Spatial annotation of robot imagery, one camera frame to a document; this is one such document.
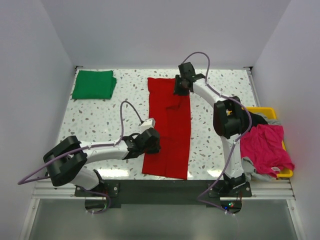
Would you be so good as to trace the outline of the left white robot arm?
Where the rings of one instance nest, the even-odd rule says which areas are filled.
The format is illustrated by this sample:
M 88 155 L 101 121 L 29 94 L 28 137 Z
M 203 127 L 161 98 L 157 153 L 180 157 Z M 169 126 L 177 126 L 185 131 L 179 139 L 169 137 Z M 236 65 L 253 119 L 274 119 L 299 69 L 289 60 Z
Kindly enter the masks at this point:
M 71 135 L 48 151 L 43 161 L 54 187 L 71 183 L 92 196 L 99 196 L 104 190 L 102 178 L 96 170 L 86 169 L 86 164 L 135 159 L 143 154 L 157 154 L 160 149 L 160 134 L 152 127 L 124 136 L 119 143 L 91 143 Z

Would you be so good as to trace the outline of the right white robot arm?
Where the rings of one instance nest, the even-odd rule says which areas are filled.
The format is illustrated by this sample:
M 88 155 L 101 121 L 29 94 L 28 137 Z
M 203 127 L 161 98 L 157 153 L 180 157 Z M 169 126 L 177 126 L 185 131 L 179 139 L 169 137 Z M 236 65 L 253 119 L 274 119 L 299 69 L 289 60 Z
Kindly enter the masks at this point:
M 213 129 L 222 141 L 224 168 L 209 188 L 233 197 L 246 183 L 240 139 L 252 125 L 251 115 L 246 112 L 249 119 L 248 127 L 245 127 L 244 106 L 237 96 L 229 97 L 217 92 L 207 82 L 208 76 L 197 74 L 191 62 L 180 64 L 178 69 L 173 93 L 178 96 L 195 93 L 202 97 L 213 108 Z

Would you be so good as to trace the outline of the red t shirt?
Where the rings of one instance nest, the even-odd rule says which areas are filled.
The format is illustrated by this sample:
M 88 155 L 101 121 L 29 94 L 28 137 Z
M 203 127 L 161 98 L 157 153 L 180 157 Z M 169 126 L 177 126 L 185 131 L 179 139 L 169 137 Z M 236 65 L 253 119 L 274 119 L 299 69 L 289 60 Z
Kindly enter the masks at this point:
M 160 135 L 158 153 L 145 154 L 142 173 L 186 180 L 191 144 L 190 96 L 174 94 L 175 79 L 147 79 L 149 117 Z

